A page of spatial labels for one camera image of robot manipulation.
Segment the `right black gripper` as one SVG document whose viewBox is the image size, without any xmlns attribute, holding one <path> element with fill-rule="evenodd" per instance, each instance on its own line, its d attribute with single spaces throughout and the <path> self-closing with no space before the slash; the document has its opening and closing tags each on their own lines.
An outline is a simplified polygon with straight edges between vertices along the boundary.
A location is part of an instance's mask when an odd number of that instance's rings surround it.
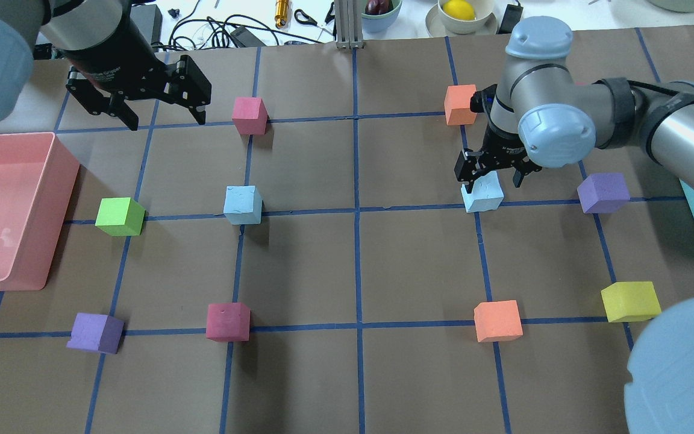
<svg viewBox="0 0 694 434">
<path fill-rule="evenodd" d="M 528 154 L 517 134 L 487 130 L 480 150 L 462 150 L 454 166 L 454 175 L 466 194 L 471 194 L 477 179 L 490 171 L 515 168 L 513 186 L 521 187 L 524 178 L 542 168 L 528 159 Z"/>
</svg>

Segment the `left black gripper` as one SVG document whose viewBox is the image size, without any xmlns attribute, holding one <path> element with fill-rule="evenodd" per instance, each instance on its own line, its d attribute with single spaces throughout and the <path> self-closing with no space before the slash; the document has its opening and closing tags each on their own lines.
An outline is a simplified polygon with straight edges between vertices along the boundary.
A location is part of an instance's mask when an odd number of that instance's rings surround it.
<svg viewBox="0 0 694 434">
<path fill-rule="evenodd" d="M 125 98 L 154 99 L 163 96 L 166 87 L 167 102 L 189 110 L 199 125 L 206 124 L 212 85 L 189 55 L 167 66 L 151 53 L 66 53 L 66 57 L 72 64 L 67 90 L 90 115 L 112 116 L 130 131 L 138 131 L 138 115 Z"/>
</svg>

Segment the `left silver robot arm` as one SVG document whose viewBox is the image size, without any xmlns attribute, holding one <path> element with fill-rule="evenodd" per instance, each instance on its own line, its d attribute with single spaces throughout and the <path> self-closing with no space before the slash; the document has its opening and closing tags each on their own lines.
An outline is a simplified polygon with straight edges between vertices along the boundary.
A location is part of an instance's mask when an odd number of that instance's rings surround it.
<svg viewBox="0 0 694 434">
<path fill-rule="evenodd" d="M 0 122 L 11 115 L 36 60 L 70 63 L 66 90 L 93 116 L 135 131 L 131 101 L 156 99 L 206 122 L 212 86 L 189 55 L 167 64 L 132 18 L 132 1 L 0 1 Z"/>
</svg>

